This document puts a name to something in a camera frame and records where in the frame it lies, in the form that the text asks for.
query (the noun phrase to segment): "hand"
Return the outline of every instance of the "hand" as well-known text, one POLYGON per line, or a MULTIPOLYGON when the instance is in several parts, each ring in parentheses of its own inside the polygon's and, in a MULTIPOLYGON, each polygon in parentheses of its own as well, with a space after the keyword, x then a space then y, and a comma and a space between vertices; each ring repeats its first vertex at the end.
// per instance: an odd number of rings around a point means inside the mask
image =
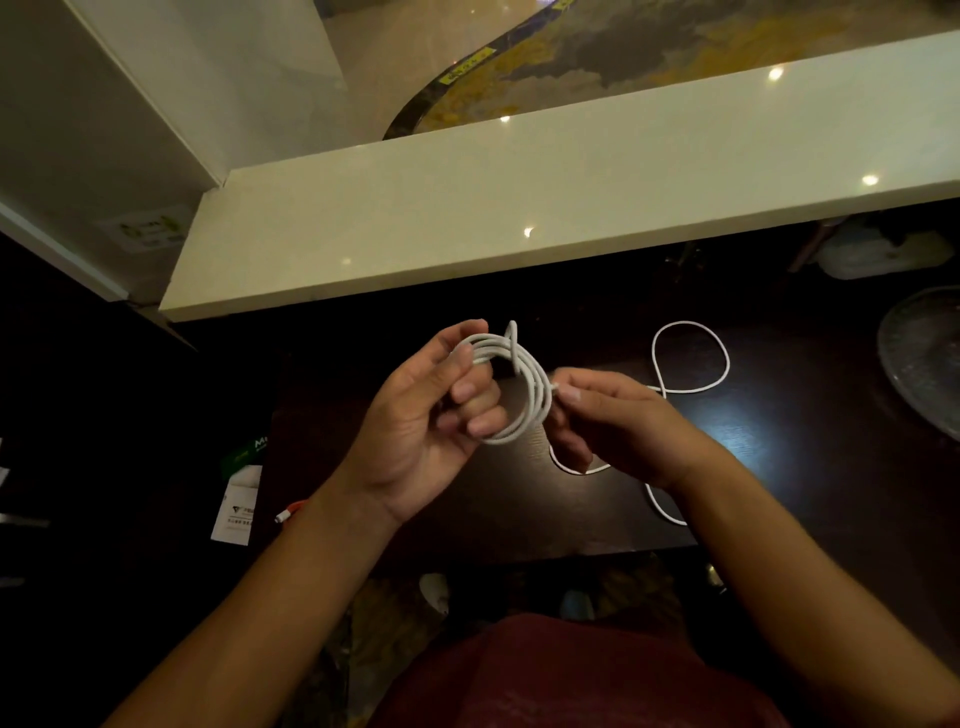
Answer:
POLYGON ((670 491, 691 473, 732 458, 649 387, 617 372, 558 369, 546 422, 557 458, 583 473, 593 455, 670 491))
POLYGON ((508 423, 491 365, 473 366, 473 347, 460 344, 487 331, 486 321, 464 321, 407 359, 373 398, 338 469, 398 523, 413 518, 450 484, 477 449, 475 438, 508 423), (438 414, 435 405, 447 395, 454 406, 438 414))

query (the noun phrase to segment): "forearm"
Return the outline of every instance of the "forearm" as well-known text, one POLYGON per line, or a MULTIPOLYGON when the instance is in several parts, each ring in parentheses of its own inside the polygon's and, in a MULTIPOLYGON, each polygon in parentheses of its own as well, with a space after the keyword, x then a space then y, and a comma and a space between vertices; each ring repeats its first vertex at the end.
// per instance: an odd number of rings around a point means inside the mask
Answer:
POLYGON ((872 725, 960 708, 957 678, 742 466, 723 460, 678 500, 760 632, 827 703, 872 725))
POLYGON ((270 725, 395 530, 335 475, 106 726, 270 725))

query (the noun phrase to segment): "left hand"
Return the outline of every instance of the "left hand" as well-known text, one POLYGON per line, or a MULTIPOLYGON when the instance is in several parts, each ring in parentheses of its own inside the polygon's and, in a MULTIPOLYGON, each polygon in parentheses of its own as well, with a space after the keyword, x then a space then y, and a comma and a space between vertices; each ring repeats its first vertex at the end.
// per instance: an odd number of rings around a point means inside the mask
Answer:
POLYGON ((403 523, 437 497, 479 443, 503 429, 507 412, 491 365, 473 366, 473 347, 458 346, 487 322, 445 328, 380 387, 338 473, 403 523), (437 414, 449 394, 454 407, 437 414))

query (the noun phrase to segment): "dark wooden table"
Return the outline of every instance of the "dark wooden table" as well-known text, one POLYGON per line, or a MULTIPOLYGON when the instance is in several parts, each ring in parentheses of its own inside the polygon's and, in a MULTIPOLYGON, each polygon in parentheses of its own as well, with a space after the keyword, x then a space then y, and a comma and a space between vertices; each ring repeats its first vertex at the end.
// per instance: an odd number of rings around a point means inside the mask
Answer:
MULTIPOLYGON (((287 350, 253 547, 274 538, 276 513, 336 467, 377 382, 442 326, 486 314, 500 331, 515 318, 520 341, 547 369, 594 366, 652 382, 653 333, 693 319, 723 339, 731 373, 715 389, 672 401, 960 666, 960 444, 910 409, 876 355, 876 328, 889 307, 928 285, 957 282, 957 266, 859 281, 829 279, 816 267, 787 276, 785 263, 808 233, 762 231, 248 318, 254 328, 270 321, 275 342, 299 341, 287 350)), ((722 371, 720 351, 693 328, 671 329, 658 350, 670 387, 709 383, 722 371)), ((508 403, 522 397, 514 381, 503 386, 508 403)), ((379 568, 443 570, 694 543, 689 530, 656 515, 628 476, 561 472, 538 430, 481 448, 401 530, 379 568)))

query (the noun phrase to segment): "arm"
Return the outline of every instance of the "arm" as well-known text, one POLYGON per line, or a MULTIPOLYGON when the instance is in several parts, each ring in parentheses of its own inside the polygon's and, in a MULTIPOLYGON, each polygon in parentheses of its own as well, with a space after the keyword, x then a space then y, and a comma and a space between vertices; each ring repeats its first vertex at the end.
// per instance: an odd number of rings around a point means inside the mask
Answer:
POLYGON ((555 381, 558 457, 583 471, 596 452, 669 492, 767 642, 832 712, 872 726, 956 714, 956 676, 728 451, 627 376, 567 369, 555 381))
POLYGON ((490 365, 457 347, 486 330, 445 329, 390 376, 336 473, 106 726, 272 724, 400 524, 506 425, 490 365))

